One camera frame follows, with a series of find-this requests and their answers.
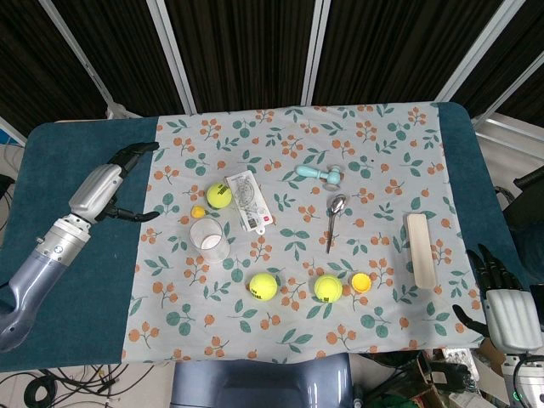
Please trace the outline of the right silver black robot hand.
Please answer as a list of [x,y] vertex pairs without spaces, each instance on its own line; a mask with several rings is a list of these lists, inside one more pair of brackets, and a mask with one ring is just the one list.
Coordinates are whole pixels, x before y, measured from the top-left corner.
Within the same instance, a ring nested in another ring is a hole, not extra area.
[[535,353],[543,347],[543,337],[534,298],[486,246],[478,248],[477,252],[467,250],[467,257],[479,286],[485,322],[468,317],[458,304],[452,306],[454,314],[504,354]]

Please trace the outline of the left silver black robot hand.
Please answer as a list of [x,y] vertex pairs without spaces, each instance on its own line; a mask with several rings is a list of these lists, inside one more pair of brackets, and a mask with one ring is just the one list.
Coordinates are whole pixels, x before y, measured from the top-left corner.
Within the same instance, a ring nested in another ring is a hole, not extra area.
[[159,148],[157,142],[130,144],[119,150],[106,164],[96,167],[69,200],[71,214],[96,224],[104,218],[145,223],[157,218],[157,211],[135,213],[116,206],[116,192],[138,164],[139,158]]

